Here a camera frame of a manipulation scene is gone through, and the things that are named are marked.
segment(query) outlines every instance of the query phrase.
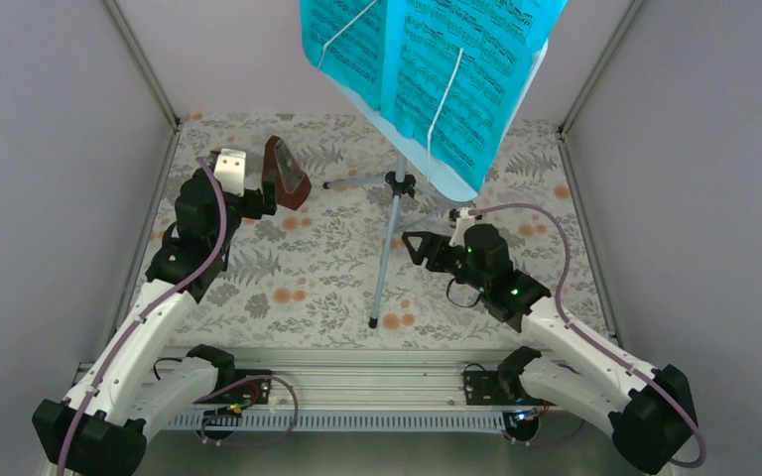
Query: tripod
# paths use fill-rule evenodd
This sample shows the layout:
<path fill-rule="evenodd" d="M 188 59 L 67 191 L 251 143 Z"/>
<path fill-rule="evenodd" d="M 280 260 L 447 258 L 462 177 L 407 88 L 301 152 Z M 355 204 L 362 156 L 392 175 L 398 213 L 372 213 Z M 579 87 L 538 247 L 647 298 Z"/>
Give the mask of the tripod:
<path fill-rule="evenodd" d="M 384 282 L 387 275 L 387 262 L 390 260 L 390 245 L 393 242 L 393 235 L 404 230 L 405 228 L 414 226 L 423 220 L 431 218 L 434 215 L 441 214 L 444 211 L 455 206 L 463 206 L 463 203 L 449 200 L 442 196 L 440 193 L 433 191 L 427 185 L 416 183 L 416 178 L 411 174 L 407 174 L 407 159 L 404 155 L 402 155 L 402 153 L 398 153 L 396 170 L 394 172 L 388 172 L 386 175 L 379 177 L 326 181 L 322 183 L 322 188 L 330 189 L 337 188 L 339 186 L 375 185 L 379 183 L 388 183 L 390 185 L 390 188 L 393 191 L 393 204 L 390 209 L 390 219 L 387 222 L 387 237 L 384 240 L 384 250 L 381 252 L 381 268 L 378 270 L 378 282 L 375 285 L 375 299 L 372 302 L 372 313 L 369 316 L 369 327 L 373 329 L 378 326 L 378 314 L 381 309 L 381 297 L 384 294 Z M 436 201 L 442 202 L 444 206 L 441 206 L 437 210 L 414 221 L 413 223 L 399 226 L 399 215 L 401 215 L 402 211 L 402 195 L 407 194 L 413 198 L 416 194 L 416 191 L 430 195 Z"/>

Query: robotic arm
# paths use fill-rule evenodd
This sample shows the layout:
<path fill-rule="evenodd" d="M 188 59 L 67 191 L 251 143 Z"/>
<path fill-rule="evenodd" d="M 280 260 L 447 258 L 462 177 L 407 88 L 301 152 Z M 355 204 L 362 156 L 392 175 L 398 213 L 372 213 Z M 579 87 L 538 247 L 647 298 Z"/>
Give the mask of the robotic arm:
<path fill-rule="evenodd" d="M 231 238 L 241 219 L 276 213 L 275 173 L 262 178 L 262 189 L 245 189 L 245 159 L 243 152 L 224 149 L 215 158 L 213 178 L 205 170 L 197 170 L 183 183 L 174 203 L 177 222 L 166 230 L 132 311 L 94 366 L 63 400 L 43 400 L 37 407 L 33 424 L 52 463 L 58 463 L 65 446 L 64 466 L 75 472 L 130 475 L 159 429 L 191 402 L 234 382 L 230 354 L 197 346 L 171 376 L 137 395 L 171 332 L 226 270 Z M 213 179 L 219 180 L 219 185 L 213 184 Z M 223 223 L 217 192 L 223 199 Z M 222 243 L 221 226 L 225 227 Z M 207 263 L 215 252 L 216 258 Z M 154 304 L 174 288 L 179 289 Z M 73 421 L 76 429 L 69 438 Z"/>
<path fill-rule="evenodd" d="M 567 311 L 560 316 L 548 288 L 514 269 L 506 240 L 489 224 L 475 224 L 468 209 L 453 211 L 452 236 L 405 232 L 411 259 L 426 269 L 448 273 L 480 292 L 489 313 L 517 332 L 524 332 L 564 358 L 560 366 L 535 349 L 522 347 L 499 366 L 501 388 L 513 400 L 536 398 L 582 417 L 607 435 L 632 465 L 649 474 L 662 467 L 692 436 L 691 426 L 638 373 L 653 376 L 696 421 L 687 377 L 676 367 L 662 370 L 630 355 Z M 418 247 L 412 243 L 421 240 Z M 616 364 L 606 354 L 627 364 Z"/>

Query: table surface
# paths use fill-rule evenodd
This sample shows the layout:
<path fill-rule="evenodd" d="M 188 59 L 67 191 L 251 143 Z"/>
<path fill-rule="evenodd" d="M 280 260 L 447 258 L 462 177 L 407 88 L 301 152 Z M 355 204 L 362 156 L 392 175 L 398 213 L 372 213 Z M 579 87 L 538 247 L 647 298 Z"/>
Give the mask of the table surface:
<path fill-rule="evenodd" d="M 297 211 L 245 219 L 232 241 L 229 270 L 211 285 L 199 307 L 173 333 L 169 345 L 365 349 L 515 349 L 529 343 L 491 317 L 482 304 L 448 302 L 449 275 L 429 273 L 410 261 L 397 235 L 392 245 L 381 321 L 367 326 L 389 218 L 391 192 L 382 185 L 324 190 L 326 180 L 383 175 L 396 150 L 367 121 L 351 115 L 195 114 L 183 126 L 177 152 L 142 263 L 144 271 L 174 221 L 174 200 L 197 168 L 195 159 L 215 147 L 247 152 L 247 186 L 258 187 L 264 144 L 282 137 L 314 186 Z M 418 173 L 417 180 L 425 183 Z M 550 210 L 571 240 L 571 275 L 565 303 L 605 334 L 591 269 L 558 149 L 556 128 L 517 121 L 486 178 L 478 207 L 524 201 Z M 440 204 L 424 194 L 406 197 L 402 222 Z M 517 267 L 550 286 L 564 259 L 553 225 L 527 210 L 488 215 L 510 245 Z M 452 232 L 445 218 L 428 218 L 411 231 Z M 467 303 L 474 291 L 455 287 Z"/>

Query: gray floor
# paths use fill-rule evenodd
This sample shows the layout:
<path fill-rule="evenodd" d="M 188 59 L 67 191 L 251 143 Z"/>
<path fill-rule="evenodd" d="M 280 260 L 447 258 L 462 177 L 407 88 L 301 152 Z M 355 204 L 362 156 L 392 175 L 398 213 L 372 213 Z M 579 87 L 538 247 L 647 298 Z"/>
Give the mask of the gray floor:
<path fill-rule="evenodd" d="M 546 416 L 537 439 L 571 432 L 572 416 Z M 237 434 L 233 437 L 249 437 Z M 599 431 L 548 449 L 510 446 L 498 435 L 463 433 L 296 433 L 263 448 L 203 446 L 188 432 L 160 433 L 138 476 L 636 475 Z"/>

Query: sheet music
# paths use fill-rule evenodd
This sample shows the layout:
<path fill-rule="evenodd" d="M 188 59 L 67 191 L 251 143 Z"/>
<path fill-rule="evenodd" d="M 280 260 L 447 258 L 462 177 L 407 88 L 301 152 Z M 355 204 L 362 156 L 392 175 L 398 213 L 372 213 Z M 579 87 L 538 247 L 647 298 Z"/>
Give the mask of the sheet music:
<path fill-rule="evenodd" d="M 515 114 L 533 54 L 565 2 L 380 0 L 332 42 L 322 71 L 358 93 L 403 138 L 426 147 L 463 48 L 431 153 L 480 190 Z M 302 0 L 304 45 L 312 64 L 321 45 L 368 3 Z"/>

